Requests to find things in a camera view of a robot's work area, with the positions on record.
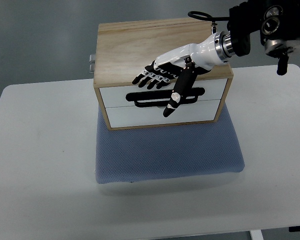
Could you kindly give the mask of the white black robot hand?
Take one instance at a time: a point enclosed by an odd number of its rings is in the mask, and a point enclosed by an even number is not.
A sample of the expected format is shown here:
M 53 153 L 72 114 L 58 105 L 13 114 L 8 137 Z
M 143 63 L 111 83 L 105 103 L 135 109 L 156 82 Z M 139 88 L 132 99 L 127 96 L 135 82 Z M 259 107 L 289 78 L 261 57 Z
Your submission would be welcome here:
M 201 43 L 190 43 L 158 56 L 134 78 L 132 84 L 142 88 L 157 89 L 176 80 L 163 116 L 171 115 L 193 87 L 197 76 L 206 74 L 214 66 L 225 65 L 224 32 L 216 32 Z

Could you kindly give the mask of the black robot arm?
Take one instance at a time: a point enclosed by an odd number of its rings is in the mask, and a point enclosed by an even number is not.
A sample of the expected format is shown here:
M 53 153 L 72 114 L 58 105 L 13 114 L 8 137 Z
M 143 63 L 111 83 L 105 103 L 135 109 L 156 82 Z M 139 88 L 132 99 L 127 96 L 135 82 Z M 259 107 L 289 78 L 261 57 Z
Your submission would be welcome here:
M 300 0 L 248 0 L 229 9 L 228 34 L 219 43 L 226 58 L 250 53 L 250 34 L 260 34 L 267 56 L 278 59 L 277 74 L 288 70 L 289 57 L 300 53 Z

